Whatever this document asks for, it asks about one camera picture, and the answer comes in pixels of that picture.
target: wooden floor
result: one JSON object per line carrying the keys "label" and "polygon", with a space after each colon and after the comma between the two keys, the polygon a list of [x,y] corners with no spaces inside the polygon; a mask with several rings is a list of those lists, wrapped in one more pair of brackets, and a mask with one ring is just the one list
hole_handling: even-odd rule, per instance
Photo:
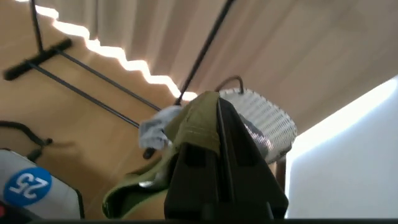
{"label": "wooden floor", "polygon": [[[0,1],[0,69],[29,58],[37,51],[26,3]],[[44,45],[65,38],[40,17]],[[89,51],[80,38],[66,52],[164,108],[175,98],[165,85],[150,85],[140,72],[127,72],[114,58]],[[99,79],[73,62],[56,56],[42,67],[140,123],[155,110]],[[38,165],[80,190],[87,219],[103,218],[103,195],[127,172],[148,161],[137,144],[138,129],[45,75],[31,70],[12,82],[0,79],[0,119],[30,127],[54,144],[45,148]],[[35,146],[22,133],[0,129],[0,146],[26,155]],[[163,218],[165,195],[148,203],[131,218]]]}

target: curtain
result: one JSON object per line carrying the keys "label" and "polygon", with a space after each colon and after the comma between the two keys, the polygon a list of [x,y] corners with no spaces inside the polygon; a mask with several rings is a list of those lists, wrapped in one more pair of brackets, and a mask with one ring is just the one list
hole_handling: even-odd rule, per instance
{"label": "curtain", "polygon": [[[225,0],[37,3],[181,88]],[[396,24],[396,0],[235,0],[188,91],[241,75],[301,132],[398,73]]]}

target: basket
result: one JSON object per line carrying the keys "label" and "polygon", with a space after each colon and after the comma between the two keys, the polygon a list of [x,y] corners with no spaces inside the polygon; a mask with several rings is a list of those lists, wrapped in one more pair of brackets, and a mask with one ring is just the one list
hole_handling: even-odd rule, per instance
{"label": "basket", "polygon": [[[233,80],[239,81],[239,88],[221,90]],[[290,151],[297,136],[297,127],[284,110],[255,91],[244,88],[239,76],[223,81],[215,91],[241,115],[247,131],[268,164],[278,161]]]}

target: green cloth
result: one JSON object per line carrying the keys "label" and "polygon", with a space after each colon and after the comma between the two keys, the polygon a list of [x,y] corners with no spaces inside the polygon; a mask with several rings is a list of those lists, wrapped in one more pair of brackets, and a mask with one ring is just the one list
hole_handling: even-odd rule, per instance
{"label": "green cloth", "polygon": [[160,159],[135,172],[126,174],[120,183],[104,197],[103,213],[108,218],[128,217],[137,207],[167,190],[149,190],[139,182],[153,180],[156,173],[168,167],[171,159],[179,152],[182,143],[190,143],[220,153],[220,139],[217,133],[217,92],[207,91],[196,97],[183,108],[165,128],[165,134],[172,142]]}

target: sunlight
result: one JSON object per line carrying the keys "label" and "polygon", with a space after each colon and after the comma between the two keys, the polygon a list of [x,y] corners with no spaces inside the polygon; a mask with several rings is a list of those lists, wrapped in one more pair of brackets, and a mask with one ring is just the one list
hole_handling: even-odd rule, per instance
{"label": "sunlight", "polygon": [[[28,0],[15,0],[18,2],[26,2]],[[59,13],[55,9],[36,6],[36,11],[38,14],[51,17],[54,19],[53,26],[64,34],[75,35],[84,38],[86,47],[105,57],[112,57],[119,60],[119,63],[122,65],[124,69],[127,71],[141,71],[147,83],[150,84],[163,84],[166,85],[171,94],[174,97],[178,98],[181,94],[177,85],[173,82],[173,80],[168,75],[151,75],[149,71],[149,67],[146,61],[144,60],[131,60],[127,61],[126,53],[120,47],[109,47],[109,46],[101,46],[100,41],[90,40],[90,32],[86,27],[78,26],[74,24],[69,24],[66,22],[58,21]],[[182,100],[190,101],[197,97],[197,94],[194,92],[185,92]]]}
{"label": "sunlight", "polygon": [[292,150],[287,154],[285,193],[289,197],[290,172],[292,164],[301,155],[311,151],[325,141],[335,137],[365,117],[371,110],[387,100],[397,88],[393,78],[367,92],[342,109],[333,113],[306,132],[297,136]]}

